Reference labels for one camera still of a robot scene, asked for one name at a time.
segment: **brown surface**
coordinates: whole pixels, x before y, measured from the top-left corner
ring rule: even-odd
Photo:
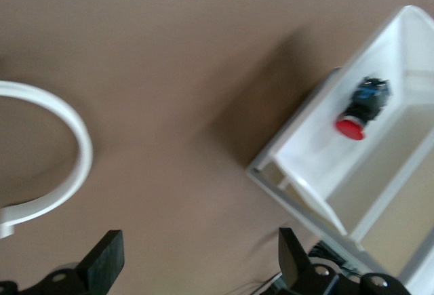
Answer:
[[[312,238],[244,167],[406,4],[434,10],[433,0],[0,0],[0,76],[64,98],[95,146],[74,197],[0,240],[0,279],[28,286],[123,229],[127,263],[111,294],[249,294],[277,272],[278,227]],[[31,106],[0,109],[2,195],[27,185],[21,200],[37,196],[66,174],[73,139]]]

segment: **white tray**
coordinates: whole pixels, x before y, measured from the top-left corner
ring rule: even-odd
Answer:
[[[334,122],[365,76],[389,80],[392,96],[354,141]],[[325,83],[269,154],[313,210],[360,242],[433,146],[434,21],[408,6]]]

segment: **black mechanical part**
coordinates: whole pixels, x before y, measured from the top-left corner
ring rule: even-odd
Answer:
[[[109,231],[75,269],[54,271],[20,292],[13,281],[1,281],[0,295],[106,295],[124,262],[122,231]]]
[[[292,229],[279,230],[279,265],[288,289],[277,295],[410,295],[389,275],[368,273],[356,283],[324,264],[311,264]]]
[[[351,96],[351,104],[342,116],[358,118],[363,125],[366,125],[380,114],[389,96],[390,89],[387,81],[365,77]]]
[[[356,277],[360,279],[361,277],[360,271],[358,271],[354,265],[341,257],[324,241],[318,242],[312,248],[312,250],[309,252],[309,258],[324,258],[334,262],[340,268],[342,274],[347,278]]]

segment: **white plastic frame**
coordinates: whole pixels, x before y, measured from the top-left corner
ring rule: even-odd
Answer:
[[[269,149],[304,201],[357,244],[434,148],[433,116],[421,111],[434,105],[433,45],[434,20],[420,8],[404,7],[327,80]],[[355,142],[337,133],[333,122],[366,76],[388,80],[392,96],[367,126],[367,138]],[[415,141],[406,143],[411,148],[392,143],[413,135]],[[360,184],[377,186],[364,191],[374,196],[357,193],[367,189],[356,188]]]
[[[391,80],[392,84],[394,84],[392,87],[393,97],[390,99],[390,101],[393,102],[393,100],[395,100],[401,102],[405,100],[408,104],[411,105],[427,104],[429,106],[433,106],[434,21],[423,10],[414,6],[404,7],[395,16],[393,16],[393,18],[394,19],[391,19],[393,20],[393,22],[391,23],[392,25],[388,25],[389,31],[387,32],[387,34],[393,37],[393,35],[396,35],[396,33],[398,33],[398,37],[401,37],[402,30],[405,29],[407,35],[404,35],[405,39],[389,39],[389,42],[391,43],[398,42],[398,44],[395,44],[395,46],[393,46],[393,44],[389,44],[390,46],[393,46],[394,50],[391,50],[391,52],[390,50],[387,50],[387,52],[383,52],[383,54],[378,54],[378,52],[375,52],[376,54],[375,57],[372,57],[372,61],[375,62],[378,59],[379,62],[383,62],[395,59],[395,64],[387,64],[386,66],[381,66],[382,68],[386,68],[385,74],[377,71],[372,72],[370,68],[377,68],[379,66],[369,65],[367,66],[368,72],[360,72],[357,75],[349,76],[354,76],[356,77],[356,79],[363,77],[363,74],[373,74],[377,77],[388,77],[390,75],[391,69],[394,69],[396,75],[392,76],[394,76],[395,78],[388,78],[389,80]],[[395,178],[386,185],[384,192],[382,192],[382,194],[377,197],[377,200],[372,206],[373,210],[369,212],[369,215],[361,217],[360,222],[364,223],[363,228],[361,228],[360,225],[359,228],[353,229],[351,233],[349,233],[347,236],[344,236],[346,234],[346,230],[344,229],[342,224],[342,228],[340,229],[339,224],[334,224],[335,222],[333,222],[333,225],[326,223],[324,220],[320,219],[318,215],[315,215],[313,211],[309,209],[309,206],[302,205],[297,199],[293,198],[290,194],[284,191],[288,184],[291,183],[294,187],[299,186],[299,188],[296,188],[297,191],[301,190],[303,192],[306,190],[305,186],[318,185],[318,181],[316,181],[316,183],[310,184],[307,181],[304,181],[304,176],[310,178],[312,175],[315,175],[325,180],[326,178],[330,177],[330,174],[326,174],[327,172],[324,171],[318,172],[319,170],[317,168],[319,167],[315,166],[313,170],[307,170],[308,174],[304,176],[300,176],[297,174],[293,174],[293,176],[288,176],[288,172],[284,172],[285,178],[282,180],[282,182],[279,182],[267,176],[267,174],[265,174],[265,168],[270,163],[274,163],[275,165],[279,164],[276,163],[276,154],[278,154],[282,146],[284,146],[285,143],[291,137],[293,137],[294,132],[296,132],[296,130],[299,130],[300,122],[305,120],[309,116],[309,113],[311,113],[315,109],[321,108],[319,106],[319,98],[321,98],[321,95],[331,92],[333,89],[332,86],[335,85],[335,83],[340,79],[340,77],[342,77],[343,75],[348,75],[349,65],[354,64],[355,61],[358,61],[363,56],[363,51],[366,50],[366,48],[368,48],[373,42],[375,42],[375,40],[378,40],[378,34],[383,32],[382,37],[384,37],[383,30],[386,27],[387,26],[383,26],[380,28],[380,30],[378,30],[377,34],[365,44],[361,51],[359,51],[353,56],[352,61],[349,62],[348,65],[346,65],[346,68],[341,69],[341,71],[339,72],[334,71],[333,74],[330,75],[330,77],[325,80],[323,84],[321,84],[317,88],[317,90],[315,90],[311,97],[306,100],[306,102],[303,104],[303,106],[300,107],[298,112],[295,113],[294,116],[280,129],[278,134],[272,139],[272,141],[267,144],[267,146],[253,160],[253,162],[248,168],[248,174],[271,197],[273,197],[278,203],[280,203],[289,213],[299,219],[299,221],[301,221],[306,228],[320,236],[329,246],[332,247],[334,251],[336,251],[336,253],[342,256],[346,261],[354,264],[355,267],[357,267],[357,269],[359,269],[362,273],[390,273],[384,270],[384,268],[382,268],[379,263],[371,257],[370,253],[361,251],[361,248],[356,247],[356,245],[358,245],[358,242],[363,239],[363,236],[366,233],[366,227],[368,227],[369,229],[372,226],[372,223],[375,222],[375,220],[378,218],[378,213],[382,213],[382,211],[384,210],[383,206],[387,206],[390,203],[392,198],[394,198],[394,196],[396,195],[396,192],[403,186],[404,183],[407,182],[409,176],[411,176],[415,172],[415,170],[417,171],[417,167],[424,160],[426,160],[425,158],[429,154],[429,151],[432,152],[434,150],[434,129],[432,127],[432,124],[430,124],[432,123],[432,121],[429,121],[427,123],[427,126],[425,127],[427,129],[426,133],[424,132],[422,137],[416,138],[416,146],[412,149],[412,151],[410,151],[410,154],[406,157],[406,160],[403,161],[400,170],[396,173],[396,175],[394,175]],[[399,54],[398,56],[396,56],[397,54],[394,52],[396,52],[397,50],[402,50],[403,48],[407,50],[407,56],[401,57]],[[409,77],[410,79],[396,79],[396,77]],[[357,86],[358,82],[359,81],[352,82],[353,87],[350,86],[351,90],[345,93],[342,104],[335,109],[334,114],[330,116],[330,120],[319,119],[317,120],[316,124],[320,124],[324,121],[334,122],[334,120],[336,119],[336,113],[339,113],[339,111],[341,111],[345,108],[345,106],[347,106],[349,96]],[[385,110],[390,112],[389,109],[391,108],[393,108],[393,104],[388,104]],[[385,118],[385,114],[386,113],[382,113],[382,115],[379,117],[380,120],[378,120],[377,123]],[[379,134],[378,131],[373,130],[375,128],[375,125],[378,124],[371,124],[368,127],[370,130],[367,131],[367,135],[377,137],[380,136],[381,138],[384,137],[384,134]],[[338,134],[336,134],[336,137],[341,138],[341,140],[345,140],[342,139],[344,137],[339,136]],[[323,130],[321,130],[320,140],[323,140],[324,138],[327,139],[327,136],[325,136]],[[296,150],[297,147],[299,147],[300,145],[304,146],[309,144],[310,143],[307,141],[295,142],[290,150],[291,152],[294,152],[294,150]],[[355,142],[355,144],[362,145],[362,143],[360,142]],[[312,155],[311,153],[306,151],[302,152],[302,154],[304,155],[304,158],[307,159],[311,157],[317,157],[317,154]],[[324,161],[335,163],[330,159],[330,156]],[[297,164],[298,163],[294,161],[288,171],[292,172],[291,169],[294,168],[296,170],[298,168]],[[348,165],[349,163],[343,164],[347,164],[347,168],[350,169],[355,167],[354,162],[350,163],[350,165]],[[332,184],[330,184],[330,181],[327,181],[327,183],[323,185],[330,186]],[[394,185],[393,190],[389,188],[389,186],[392,185]],[[307,192],[305,194],[302,194],[302,192],[300,192],[300,196],[307,203],[309,203],[309,201],[307,201],[308,197],[303,197],[303,195],[311,195]],[[321,211],[323,207],[317,206],[317,203],[315,203],[318,198],[320,199],[320,201],[322,201],[323,199],[323,197],[316,197],[314,195],[311,197],[312,202],[309,204],[313,204],[314,210],[316,209],[316,212],[320,216],[323,216],[323,218],[326,219],[331,218],[329,219],[329,221],[332,222],[333,217],[327,217],[327,210]],[[410,260],[406,263],[403,270],[396,277],[407,287],[407,289],[409,289],[412,294],[432,295],[434,294],[434,279],[432,278],[434,271],[434,228],[431,229],[431,232],[428,234],[428,236],[426,236],[425,239],[421,239],[420,241],[422,242],[421,245],[410,258]],[[388,248],[380,249],[384,250],[386,253],[388,253],[387,251],[390,250]]]
[[[56,95],[31,85],[0,81],[0,96],[25,100],[55,114],[68,125],[79,146],[73,170],[57,188],[38,199],[0,209],[0,238],[3,238],[14,232],[14,225],[53,210],[76,193],[89,174],[93,150],[83,120],[68,103]]]

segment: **red button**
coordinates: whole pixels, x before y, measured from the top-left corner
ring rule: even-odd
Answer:
[[[353,121],[337,121],[335,126],[341,134],[347,136],[348,138],[354,140],[362,140],[365,138],[365,134],[363,133],[363,127]]]

